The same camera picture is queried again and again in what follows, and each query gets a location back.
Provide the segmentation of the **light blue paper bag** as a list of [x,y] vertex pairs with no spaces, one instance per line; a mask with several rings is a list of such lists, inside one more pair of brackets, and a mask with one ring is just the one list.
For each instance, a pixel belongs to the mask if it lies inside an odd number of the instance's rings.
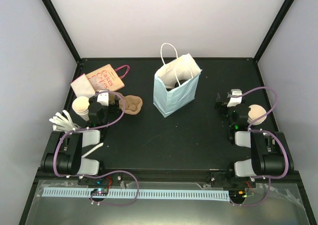
[[[175,51],[175,59],[165,62],[163,47],[171,46]],[[188,53],[179,55],[170,43],[160,47],[162,66],[154,76],[154,105],[166,118],[181,107],[195,99],[197,84],[202,70]]]

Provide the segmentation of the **black coffee lid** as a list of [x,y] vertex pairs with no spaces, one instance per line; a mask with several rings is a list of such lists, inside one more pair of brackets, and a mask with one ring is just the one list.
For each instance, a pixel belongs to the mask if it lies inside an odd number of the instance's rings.
[[181,80],[178,80],[175,85],[181,86],[182,84],[186,83],[187,81],[188,81],[188,79],[181,79]]
[[165,86],[165,88],[166,88],[167,91],[171,91],[171,90],[173,90],[173,89],[175,89],[175,88],[177,88],[177,87],[178,87],[178,85],[174,85],[174,86],[168,86],[168,85],[166,85],[166,86]]

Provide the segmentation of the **single white paper straw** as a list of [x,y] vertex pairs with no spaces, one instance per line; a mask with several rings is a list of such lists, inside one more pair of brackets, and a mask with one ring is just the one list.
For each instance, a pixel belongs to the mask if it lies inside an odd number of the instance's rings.
[[102,147],[102,146],[103,146],[103,143],[97,144],[95,147],[93,147],[92,149],[90,149],[88,152],[86,152],[85,154],[83,154],[81,157],[82,157],[82,158],[87,157],[88,155],[90,155],[91,153],[93,153],[94,151],[96,151],[98,148],[100,148],[100,147]]

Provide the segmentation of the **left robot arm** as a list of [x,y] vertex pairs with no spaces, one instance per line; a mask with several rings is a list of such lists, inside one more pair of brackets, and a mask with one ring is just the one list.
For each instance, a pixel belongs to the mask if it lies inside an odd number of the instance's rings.
[[[118,100],[107,106],[97,101],[92,102],[88,107],[87,126],[94,128],[106,125],[109,123],[109,114],[119,112]],[[55,165],[56,171],[61,175],[97,175],[101,162],[82,157],[82,149],[99,145],[104,141],[106,134],[106,127],[70,133],[67,136],[64,132],[52,132],[41,159],[41,170],[54,173]]]

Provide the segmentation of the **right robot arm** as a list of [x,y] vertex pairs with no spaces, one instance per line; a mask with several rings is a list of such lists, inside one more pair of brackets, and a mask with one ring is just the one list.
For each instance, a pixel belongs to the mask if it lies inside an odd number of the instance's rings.
[[216,97],[215,109],[229,123],[228,140],[237,147],[247,148],[251,156],[246,160],[232,162],[228,175],[232,177],[280,177],[294,172],[294,162],[282,132],[268,133],[253,129],[267,118],[266,110],[257,104],[246,105],[239,89],[228,97]]

